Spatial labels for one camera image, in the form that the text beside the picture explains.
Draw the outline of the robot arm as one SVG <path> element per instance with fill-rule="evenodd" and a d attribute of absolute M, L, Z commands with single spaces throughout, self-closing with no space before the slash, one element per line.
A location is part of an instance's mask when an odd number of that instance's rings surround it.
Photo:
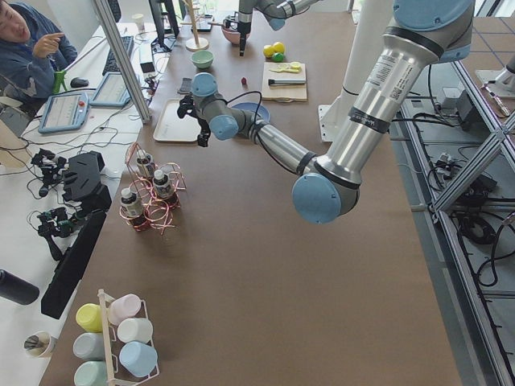
<path fill-rule="evenodd" d="M 317 0 L 294 0 L 276 3 L 272 0 L 240 0 L 237 13 L 237 31 L 240 34 L 240 56 L 245 54 L 247 35 L 251 32 L 253 12 L 259 11 L 265 16 L 274 31 L 281 29 L 288 18 L 306 11 Z"/>
<path fill-rule="evenodd" d="M 357 204 L 361 169 L 421 71 L 430 64 L 461 60 L 470 52 L 472 1 L 396 1 L 391 10 L 383 50 L 326 154 L 312 153 L 255 112 L 229 107 L 207 72 L 194 76 L 178 115 L 198 121 L 200 146 L 207 145 L 210 135 L 227 140 L 238 134 L 261 145 L 298 175 L 292 188 L 296 211 L 314 224 L 331 222 Z"/>

